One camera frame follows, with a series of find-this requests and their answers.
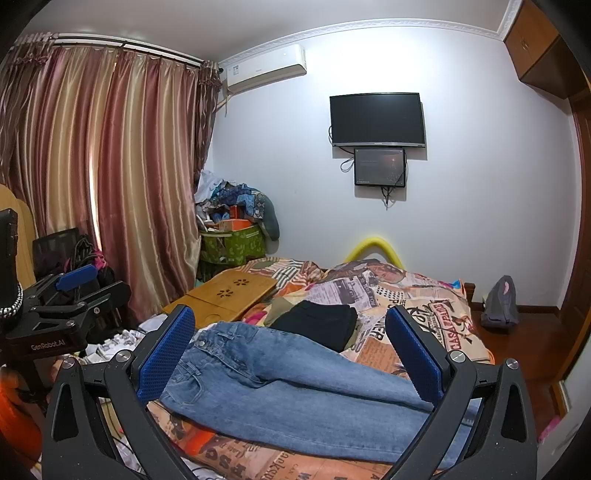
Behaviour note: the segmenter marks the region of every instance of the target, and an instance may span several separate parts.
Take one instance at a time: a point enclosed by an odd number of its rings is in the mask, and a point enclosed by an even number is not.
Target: curtain
[[[197,73],[197,122],[195,127],[195,164],[193,166],[194,188],[197,189],[199,174],[207,160],[212,141],[213,123],[216,118],[217,97],[222,87],[217,64],[205,62]]]
[[[130,51],[119,55],[113,74],[100,146],[100,237],[108,261],[131,286],[138,318],[195,281],[196,76],[184,65]]]
[[[36,34],[14,45],[0,65],[0,183],[7,184],[18,123],[32,85],[48,60],[49,34]]]
[[[145,319],[194,284],[194,180],[211,140],[217,65],[102,47],[45,52],[27,88],[13,81],[21,93],[2,104],[19,113],[0,117],[13,144],[1,181],[31,206],[39,235],[88,233]]]

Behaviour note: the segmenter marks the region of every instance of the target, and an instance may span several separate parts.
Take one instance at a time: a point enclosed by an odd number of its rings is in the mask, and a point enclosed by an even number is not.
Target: curtain rod
[[[35,35],[25,35],[19,40],[23,42],[32,41]],[[103,47],[127,48],[142,53],[152,54],[158,57],[164,57],[170,60],[179,61],[191,67],[200,67],[203,64],[202,59],[187,55],[185,53],[171,50],[170,48],[159,47],[139,40],[130,40],[123,37],[110,37],[108,35],[97,34],[79,34],[79,33],[57,33],[51,35],[55,45],[97,45]]]

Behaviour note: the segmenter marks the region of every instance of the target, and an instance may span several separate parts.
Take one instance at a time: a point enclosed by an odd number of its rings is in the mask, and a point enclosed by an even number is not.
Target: wooden cabinet
[[[585,88],[586,81],[574,55],[531,0],[524,0],[505,45],[522,82],[560,98]]]

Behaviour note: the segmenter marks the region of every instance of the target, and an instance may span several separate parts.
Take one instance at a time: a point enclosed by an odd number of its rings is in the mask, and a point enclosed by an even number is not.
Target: chair backrest
[[[35,227],[31,211],[24,202],[20,202],[5,186],[0,185],[0,210],[11,208],[18,215],[17,277],[23,288],[35,283],[33,272],[33,240]]]

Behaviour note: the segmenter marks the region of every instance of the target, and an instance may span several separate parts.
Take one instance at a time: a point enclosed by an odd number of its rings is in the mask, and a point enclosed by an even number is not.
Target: blue jeans
[[[228,436],[384,463],[400,457],[433,410],[408,380],[353,363],[300,335],[242,322],[200,330],[160,400]],[[474,415],[469,409],[466,425]],[[442,468],[455,463],[466,425]]]

